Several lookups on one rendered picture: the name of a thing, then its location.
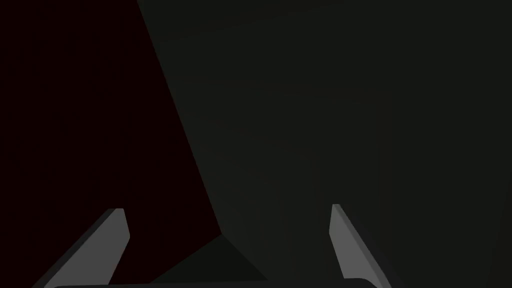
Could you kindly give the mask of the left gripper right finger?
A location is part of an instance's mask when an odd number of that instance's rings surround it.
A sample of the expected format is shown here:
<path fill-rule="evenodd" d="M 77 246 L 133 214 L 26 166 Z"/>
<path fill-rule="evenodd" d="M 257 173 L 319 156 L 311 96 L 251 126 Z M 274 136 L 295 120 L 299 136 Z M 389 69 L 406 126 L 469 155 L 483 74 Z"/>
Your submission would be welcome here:
<path fill-rule="evenodd" d="M 345 279 L 362 279 L 372 288 L 395 288 L 375 253 L 371 252 L 339 204 L 331 207 L 328 232 Z"/>

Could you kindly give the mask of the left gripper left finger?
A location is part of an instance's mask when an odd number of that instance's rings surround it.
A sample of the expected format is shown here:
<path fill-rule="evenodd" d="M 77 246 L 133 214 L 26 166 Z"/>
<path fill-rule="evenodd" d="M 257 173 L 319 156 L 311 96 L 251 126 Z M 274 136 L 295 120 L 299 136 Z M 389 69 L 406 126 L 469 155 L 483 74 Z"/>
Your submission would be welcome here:
<path fill-rule="evenodd" d="M 109 208 L 31 288 L 108 285 L 130 240 L 123 208 Z"/>

